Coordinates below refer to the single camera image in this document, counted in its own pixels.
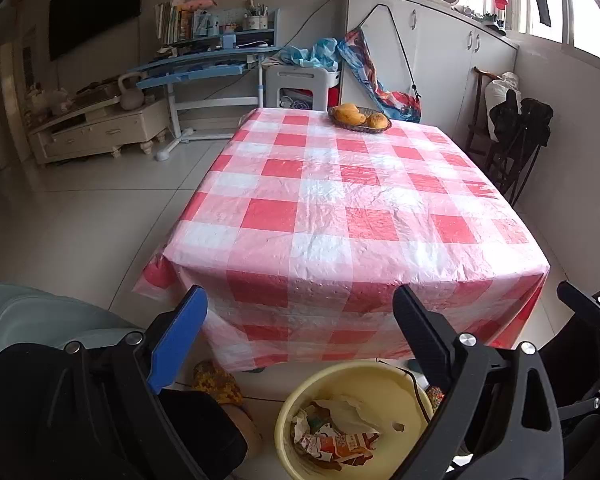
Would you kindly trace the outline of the red white checkered tablecloth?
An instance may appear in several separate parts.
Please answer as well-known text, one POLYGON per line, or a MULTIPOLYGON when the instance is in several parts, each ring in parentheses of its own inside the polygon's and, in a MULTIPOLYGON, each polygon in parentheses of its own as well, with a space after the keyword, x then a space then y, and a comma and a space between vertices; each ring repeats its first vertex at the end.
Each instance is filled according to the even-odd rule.
POLYGON ((438 128, 364 134, 324 112, 258 108, 134 289, 172 306, 203 288, 204 336, 243 372, 406 358, 392 313, 401 285, 458 332, 506 348, 548 272, 516 211, 438 128))

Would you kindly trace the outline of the yellow plastic trash basin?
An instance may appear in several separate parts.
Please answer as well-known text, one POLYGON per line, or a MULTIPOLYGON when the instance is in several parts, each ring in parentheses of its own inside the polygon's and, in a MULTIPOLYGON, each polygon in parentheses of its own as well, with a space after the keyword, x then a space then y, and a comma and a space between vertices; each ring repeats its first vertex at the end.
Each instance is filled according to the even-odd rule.
POLYGON ((434 416, 425 390, 406 370, 352 361, 314 374, 278 413, 274 443, 291 479, 389 479, 434 416), (365 454, 318 452, 319 437, 367 436, 365 454))

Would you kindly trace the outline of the red snack wrapper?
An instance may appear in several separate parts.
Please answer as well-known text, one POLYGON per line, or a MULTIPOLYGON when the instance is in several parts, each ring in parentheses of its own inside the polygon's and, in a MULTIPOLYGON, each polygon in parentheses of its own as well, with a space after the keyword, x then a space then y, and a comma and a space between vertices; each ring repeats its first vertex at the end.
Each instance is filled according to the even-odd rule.
POLYGON ((332 426, 329 411, 313 402, 300 408, 290 423, 294 450, 323 469, 359 467, 374 457, 379 434, 340 434, 332 426))

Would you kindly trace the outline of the blue white study desk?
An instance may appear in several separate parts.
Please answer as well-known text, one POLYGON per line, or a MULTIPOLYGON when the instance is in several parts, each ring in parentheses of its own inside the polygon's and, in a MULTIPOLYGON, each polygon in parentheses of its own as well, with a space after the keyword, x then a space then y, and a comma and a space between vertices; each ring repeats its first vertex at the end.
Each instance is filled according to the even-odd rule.
POLYGON ((197 110, 218 108, 245 108, 252 110, 264 105, 263 62, 277 53, 279 47, 280 11, 269 10, 265 26, 258 29, 243 28, 238 32, 197 37, 172 44, 172 54, 134 68, 140 74, 137 87, 142 90, 162 89, 166 94, 172 140, 155 154, 155 160, 164 162, 174 148, 200 141, 228 140, 228 131, 242 121, 239 118, 191 119, 187 125, 181 116, 197 110), (221 96, 218 90, 198 100, 182 100, 176 89, 210 82, 220 78, 240 79, 251 73, 257 75, 256 90, 249 96, 221 96))

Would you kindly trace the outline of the cream TV cabinet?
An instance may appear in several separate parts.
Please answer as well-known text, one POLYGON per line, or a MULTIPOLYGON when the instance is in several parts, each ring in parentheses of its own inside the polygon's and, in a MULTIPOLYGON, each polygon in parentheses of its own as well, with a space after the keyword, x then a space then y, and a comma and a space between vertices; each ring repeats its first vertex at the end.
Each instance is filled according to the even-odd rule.
POLYGON ((124 110, 120 101, 116 96, 82 107, 31 130, 28 140, 35 161, 45 166, 100 154, 119 157, 127 145, 150 155, 170 129, 166 101, 153 100, 136 110, 124 110))

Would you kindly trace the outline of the white plastic stool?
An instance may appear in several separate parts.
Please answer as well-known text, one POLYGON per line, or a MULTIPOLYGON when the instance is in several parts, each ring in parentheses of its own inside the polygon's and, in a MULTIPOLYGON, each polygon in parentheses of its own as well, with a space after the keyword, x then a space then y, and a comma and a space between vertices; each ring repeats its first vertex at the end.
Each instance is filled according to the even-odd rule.
POLYGON ((284 96, 291 93, 291 101, 306 102, 310 110, 326 112, 329 108, 329 90, 337 88, 340 71, 329 72, 323 67, 302 68, 295 65, 279 64, 265 71, 264 104, 266 107, 282 107, 284 96))

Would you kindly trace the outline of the white wall cabinet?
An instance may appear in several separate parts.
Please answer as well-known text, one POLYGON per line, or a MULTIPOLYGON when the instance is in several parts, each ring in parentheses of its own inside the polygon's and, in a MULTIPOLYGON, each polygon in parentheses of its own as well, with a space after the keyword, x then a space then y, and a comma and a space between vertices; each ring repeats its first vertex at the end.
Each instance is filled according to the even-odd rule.
POLYGON ((462 143, 477 90, 476 67, 501 74, 517 48, 496 32, 434 0, 343 0, 344 30, 361 26, 388 90, 416 84, 422 123, 462 143))

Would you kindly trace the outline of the yellow floral slipper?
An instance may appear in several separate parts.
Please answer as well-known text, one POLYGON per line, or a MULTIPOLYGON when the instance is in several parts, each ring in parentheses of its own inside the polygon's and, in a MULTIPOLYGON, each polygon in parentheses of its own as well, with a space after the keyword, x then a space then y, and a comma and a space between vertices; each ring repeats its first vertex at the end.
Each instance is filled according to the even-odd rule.
POLYGON ((193 369, 192 389, 207 393, 220 405, 240 408, 244 403, 235 377, 213 360, 199 362, 193 369))

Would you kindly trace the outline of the pink kettlebell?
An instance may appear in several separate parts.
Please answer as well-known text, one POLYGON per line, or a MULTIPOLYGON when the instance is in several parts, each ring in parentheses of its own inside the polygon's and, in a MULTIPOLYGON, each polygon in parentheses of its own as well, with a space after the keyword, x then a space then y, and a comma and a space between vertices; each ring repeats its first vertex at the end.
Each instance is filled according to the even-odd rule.
POLYGON ((145 102, 145 96, 143 91, 140 90, 135 84, 132 84, 131 87, 126 88, 125 83, 127 81, 132 81, 136 79, 136 81, 141 81, 143 79, 142 72, 131 72, 120 75, 118 78, 118 87, 120 90, 120 106, 127 110, 137 110, 142 107, 145 102))

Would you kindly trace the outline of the black clothes on chair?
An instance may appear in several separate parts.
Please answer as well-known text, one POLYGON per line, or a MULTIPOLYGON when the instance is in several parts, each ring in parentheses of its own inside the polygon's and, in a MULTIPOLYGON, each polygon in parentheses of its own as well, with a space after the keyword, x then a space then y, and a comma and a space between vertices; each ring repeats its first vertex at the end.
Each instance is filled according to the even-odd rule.
POLYGON ((531 98, 518 101, 514 90, 509 89, 504 102, 489 112, 494 125, 494 136, 502 148, 510 148, 523 134, 533 145, 546 148, 550 140, 550 121, 553 107, 531 98))

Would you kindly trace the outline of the black wall television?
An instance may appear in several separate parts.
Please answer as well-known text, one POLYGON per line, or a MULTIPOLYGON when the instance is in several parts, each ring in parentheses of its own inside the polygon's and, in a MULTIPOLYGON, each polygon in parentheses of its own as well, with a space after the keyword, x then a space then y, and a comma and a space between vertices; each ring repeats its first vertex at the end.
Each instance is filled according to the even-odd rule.
POLYGON ((50 0, 50 60, 56 61, 103 32, 137 18, 141 10, 142 0, 50 0))

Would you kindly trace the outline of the woven fruit basket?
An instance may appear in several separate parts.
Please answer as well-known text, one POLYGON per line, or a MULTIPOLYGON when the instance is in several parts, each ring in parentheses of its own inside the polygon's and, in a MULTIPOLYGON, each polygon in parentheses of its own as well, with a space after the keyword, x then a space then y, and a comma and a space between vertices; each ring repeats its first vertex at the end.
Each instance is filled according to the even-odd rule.
POLYGON ((352 103, 331 107, 328 116, 336 126, 362 133, 382 133, 392 126, 385 114, 352 103))

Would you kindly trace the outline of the dark wooden folding chair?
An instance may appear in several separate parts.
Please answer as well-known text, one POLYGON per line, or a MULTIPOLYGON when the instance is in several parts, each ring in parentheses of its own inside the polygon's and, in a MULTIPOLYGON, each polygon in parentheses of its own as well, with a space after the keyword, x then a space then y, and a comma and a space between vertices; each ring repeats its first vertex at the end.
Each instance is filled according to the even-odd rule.
POLYGON ((472 69, 476 99, 465 152, 484 158, 482 170, 500 193, 515 205, 529 181, 540 151, 550 140, 553 107, 524 98, 519 78, 472 69))

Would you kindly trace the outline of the grey green sofa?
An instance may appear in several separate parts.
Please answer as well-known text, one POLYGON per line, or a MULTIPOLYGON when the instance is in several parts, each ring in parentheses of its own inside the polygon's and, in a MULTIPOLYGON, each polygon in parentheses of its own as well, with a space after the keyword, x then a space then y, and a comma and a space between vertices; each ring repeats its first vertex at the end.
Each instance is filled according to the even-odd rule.
POLYGON ((144 331, 100 307, 42 290, 0 283, 0 375, 57 376, 67 344, 110 347, 144 331))

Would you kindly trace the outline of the light blue plastic bag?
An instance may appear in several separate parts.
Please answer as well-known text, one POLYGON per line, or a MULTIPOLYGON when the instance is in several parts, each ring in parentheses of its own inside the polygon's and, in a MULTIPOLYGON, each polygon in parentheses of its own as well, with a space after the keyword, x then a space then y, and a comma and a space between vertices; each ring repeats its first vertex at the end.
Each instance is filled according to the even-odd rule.
POLYGON ((329 73, 339 70, 338 41, 321 38, 309 49, 286 46, 279 52, 279 59, 287 65, 301 68, 324 68, 329 73))

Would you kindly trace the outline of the colourful patterned cloth bag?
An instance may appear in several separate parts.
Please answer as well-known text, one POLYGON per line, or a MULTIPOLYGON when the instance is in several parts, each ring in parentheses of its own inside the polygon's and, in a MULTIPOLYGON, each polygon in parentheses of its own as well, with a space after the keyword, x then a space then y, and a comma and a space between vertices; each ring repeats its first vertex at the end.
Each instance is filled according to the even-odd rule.
POLYGON ((377 105, 378 110, 390 119, 401 122, 420 122, 422 120, 422 103, 420 94, 413 80, 413 73, 406 55, 408 79, 411 89, 408 91, 387 89, 378 77, 377 68, 370 52, 370 46, 361 26, 350 30, 343 40, 337 44, 341 61, 353 74, 355 80, 377 105))

